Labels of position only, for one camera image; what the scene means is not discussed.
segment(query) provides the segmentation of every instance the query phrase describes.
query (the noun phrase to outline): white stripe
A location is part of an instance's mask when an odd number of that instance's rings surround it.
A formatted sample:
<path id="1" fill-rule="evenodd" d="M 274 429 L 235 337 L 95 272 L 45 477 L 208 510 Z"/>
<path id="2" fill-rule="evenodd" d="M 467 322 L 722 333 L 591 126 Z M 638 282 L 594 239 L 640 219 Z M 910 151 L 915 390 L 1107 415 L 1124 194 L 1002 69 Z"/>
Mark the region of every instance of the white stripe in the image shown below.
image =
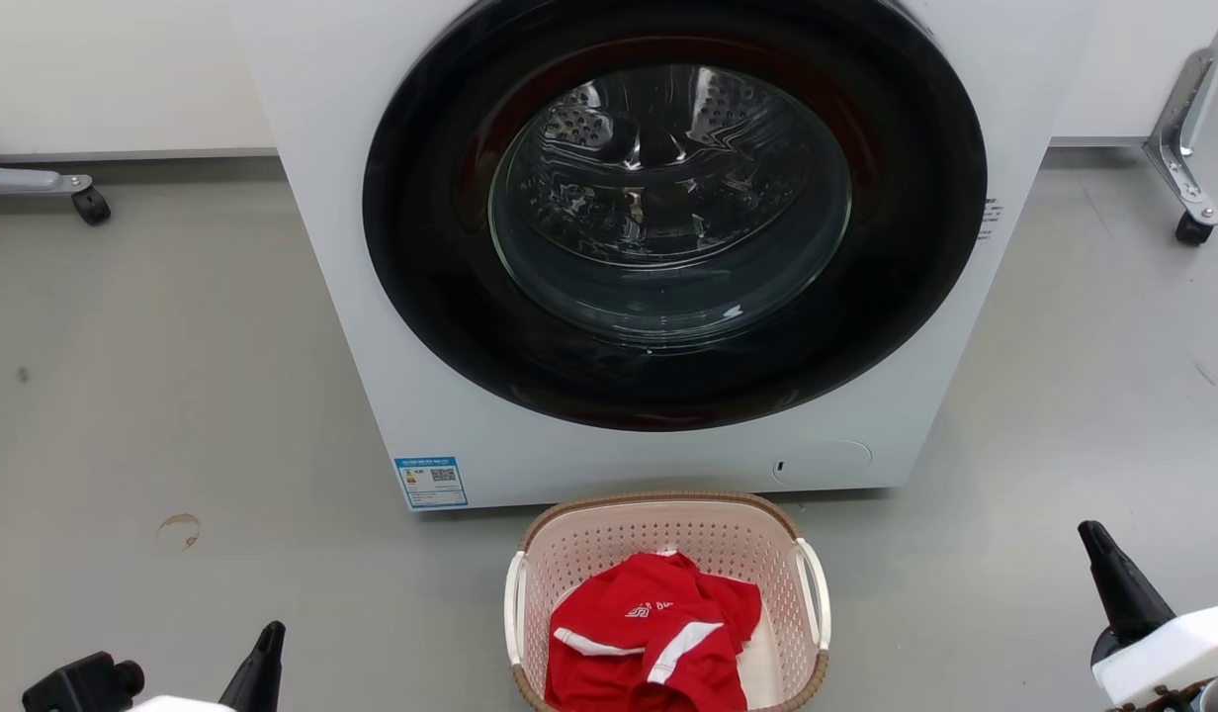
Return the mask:
<path id="1" fill-rule="evenodd" d="M 671 679 L 671 673 L 675 672 L 675 666 L 678 666 L 680 657 L 700 645 L 700 641 L 705 640 L 717 628 L 722 628 L 722 623 L 694 621 L 685 626 L 680 635 L 672 637 L 671 643 L 667 643 L 666 647 L 663 649 L 663 654 L 658 656 L 658 662 L 654 662 L 653 671 L 648 672 L 648 680 L 659 685 L 666 684 L 666 680 Z"/>
<path id="2" fill-rule="evenodd" d="M 644 652 L 643 647 L 614 647 L 613 645 L 596 643 L 596 640 L 576 634 L 570 628 L 555 628 L 554 635 L 555 640 L 569 645 L 583 655 L 616 655 L 618 657 L 622 657 L 622 655 L 639 655 Z"/>

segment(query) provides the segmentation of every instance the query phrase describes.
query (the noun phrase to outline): wicker rim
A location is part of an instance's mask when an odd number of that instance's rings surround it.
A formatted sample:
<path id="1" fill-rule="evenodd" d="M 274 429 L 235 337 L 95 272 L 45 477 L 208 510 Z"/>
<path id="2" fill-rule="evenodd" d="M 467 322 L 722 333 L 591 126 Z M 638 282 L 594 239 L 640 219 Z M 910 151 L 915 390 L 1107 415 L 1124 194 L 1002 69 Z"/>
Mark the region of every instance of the wicker rim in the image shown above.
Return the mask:
<path id="1" fill-rule="evenodd" d="M 803 537 L 803 532 L 798 531 L 798 525 L 789 518 L 789 515 L 786 514 L 783 509 L 771 504 L 771 501 L 767 501 L 762 497 L 745 494 L 744 492 L 698 492 L 676 489 L 664 492 L 641 492 L 637 494 L 613 494 L 609 497 L 590 497 L 552 506 L 552 509 L 547 510 L 547 512 L 542 512 L 540 517 L 533 520 L 531 526 L 526 529 L 526 534 L 523 536 L 523 551 L 529 551 L 529 545 L 531 545 L 533 536 L 536 536 L 548 522 L 558 518 L 560 515 L 577 512 L 579 509 L 594 509 L 596 506 L 608 506 L 610 504 L 649 504 L 649 501 L 731 501 L 731 504 L 748 504 L 750 506 L 755 506 L 755 509 L 761 509 L 764 512 L 772 515 L 772 517 L 776 517 L 776 521 L 789 532 L 790 537 Z"/>
<path id="2" fill-rule="evenodd" d="M 784 527 L 786 531 L 790 533 L 793 538 L 803 538 L 803 533 L 798 531 L 798 525 L 789 518 L 789 515 L 784 512 L 783 509 L 771 504 L 762 497 L 745 494 L 742 492 L 697 492 L 697 490 L 669 490 L 669 492 L 646 492 L 638 494 L 618 494 L 609 497 L 591 497 L 587 499 L 576 499 L 574 501 L 568 501 L 568 504 L 558 504 L 542 512 L 540 517 L 533 520 L 533 523 L 526 529 L 526 534 L 523 536 L 523 551 L 529 551 L 529 545 L 533 540 L 533 536 L 543 528 L 548 522 L 558 518 L 560 515 L 568 512 L 576 512 L 579 509 L 594 509 L 594 506 L 607 506 L 610 504 L 646 504 L 647 501 L 731 501 L 731 504 L 748 504 L 750 506 L 758 506 L 764 512 L 776 517 L 776 521 Z M 825 675 L 829 668 L 829 651 L 821 649 L 816 654 L 816 667 L 811 669 L 811 679 L 806 680 L 803 689 L 798 690 L 794 697 L 787 699 L 784 702 L 773 703 L 771 707 L 759 707 L 753 712 L 798 712 L 804 705 L 811 702 L 812 697 L 816 697 L 816 693 L 825 684 Z M 558 708 L 552 707 L 543 699 L 542 694 L 533 693 L 533 686 L 529 684 L 526 677 L 526 668 L 518 663 L 513 666 L 513 679 L 518 680 L 518 689 L 523 693 L 523 697 L 526 699 L 529 706 L 533 707 L 537 712 L 560 712 Z"/>

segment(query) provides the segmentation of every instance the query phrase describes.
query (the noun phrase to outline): front-load washing machine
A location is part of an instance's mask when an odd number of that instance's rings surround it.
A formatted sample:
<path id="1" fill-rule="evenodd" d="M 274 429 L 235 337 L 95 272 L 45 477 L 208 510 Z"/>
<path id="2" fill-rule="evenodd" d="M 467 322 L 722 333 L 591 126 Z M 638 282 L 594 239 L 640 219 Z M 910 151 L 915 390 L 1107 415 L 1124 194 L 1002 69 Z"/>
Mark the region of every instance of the front-load washing machine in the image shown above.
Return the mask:
<path id="1" fill-rule="evenodd" d="M 909 477 L 1085 0 L 234 0 L 410 509 Z"/>

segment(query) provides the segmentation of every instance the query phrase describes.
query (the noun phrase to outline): basket handle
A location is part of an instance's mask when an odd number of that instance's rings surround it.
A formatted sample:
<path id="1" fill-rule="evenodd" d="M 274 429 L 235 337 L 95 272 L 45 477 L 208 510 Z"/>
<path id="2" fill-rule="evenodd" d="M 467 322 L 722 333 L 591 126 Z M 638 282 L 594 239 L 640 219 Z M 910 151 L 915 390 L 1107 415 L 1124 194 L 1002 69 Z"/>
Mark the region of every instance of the basket handle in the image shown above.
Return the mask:
<path id="1" fill-rule="evenodd" d="M 526 551 L 518 551 L 504 581 L 504 640 L 508 658 L 520 666 L 526 655 Z"/>
<path id="2" fill-rule="evenodd" d="M 825 567 L 821 567 L 821 559 L 817 557 L 816 550 L 811 549 L 811 544 L 806 544 L 805 538 L 798 537 L 794 543 L 798 544 L 798 551 L 795 551 L 798 554 L 798 573 L 804 582 L 810 578 L 811 590 L 816 592 L 814 600 L 811 595 L 803 596 L 806 600 L 806 618 L 811 623 L 811 643 L 821 650 L 827 650 L 833 634 L 833 617 L 829 613 L 829 587 L 827 587 L 825 578 Z"/>

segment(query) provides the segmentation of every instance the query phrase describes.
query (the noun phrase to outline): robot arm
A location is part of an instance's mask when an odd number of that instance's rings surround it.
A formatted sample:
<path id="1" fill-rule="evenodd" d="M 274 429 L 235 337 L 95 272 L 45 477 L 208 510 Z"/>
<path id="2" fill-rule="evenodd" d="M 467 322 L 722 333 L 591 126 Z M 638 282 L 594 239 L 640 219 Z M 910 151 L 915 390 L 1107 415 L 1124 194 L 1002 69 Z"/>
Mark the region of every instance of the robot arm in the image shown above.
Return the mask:
<path id="1" fill-rule="evenodd" d="M 1101 522 L 1080 523 L 1079 538 L 1111 620 L 1093 677 L 1114 708 L 1218 712 L 1218 605 L 1178 616 Z"/>
<path id="2" fill-rule="evenodd" d="M 239 665 L 217 703 L 191 699 L 156 697 L 134 707 L 135 712 L 275 712 L 280 697 L 280 654 L 284 632 L 279 621 L 262 628 L 253 651 Z M 134 660 L 113 662 L 112 655 L 95 652 L 60 667 L 27 689 L 24 712 L 123 712 L 144 693 L 144 671 Z"/>

